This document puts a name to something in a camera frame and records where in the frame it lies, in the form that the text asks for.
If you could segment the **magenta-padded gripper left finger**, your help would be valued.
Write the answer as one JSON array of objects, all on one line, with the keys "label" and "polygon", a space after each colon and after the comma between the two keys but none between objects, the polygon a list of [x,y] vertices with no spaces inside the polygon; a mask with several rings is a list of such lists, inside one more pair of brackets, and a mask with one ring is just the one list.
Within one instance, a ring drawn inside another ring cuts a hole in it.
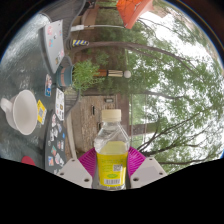
[{"label": "magenta-padded gripper left finger", "polygon": [[70,159],[57,175],[78,186],[91,189],[96,172],[97,159],[92,148],[78,159]]}]

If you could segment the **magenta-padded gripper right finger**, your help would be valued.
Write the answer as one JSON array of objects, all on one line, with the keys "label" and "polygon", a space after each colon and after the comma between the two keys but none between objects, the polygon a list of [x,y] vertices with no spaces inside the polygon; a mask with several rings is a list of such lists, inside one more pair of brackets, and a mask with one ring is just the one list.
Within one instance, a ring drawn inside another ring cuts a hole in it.
[{"label": "magenta-padded gripper right finger", "polygon": [[128,188],[146,186],[166,176],[166,172],[154,157],[145,157],[131,147],[127,158]]}]

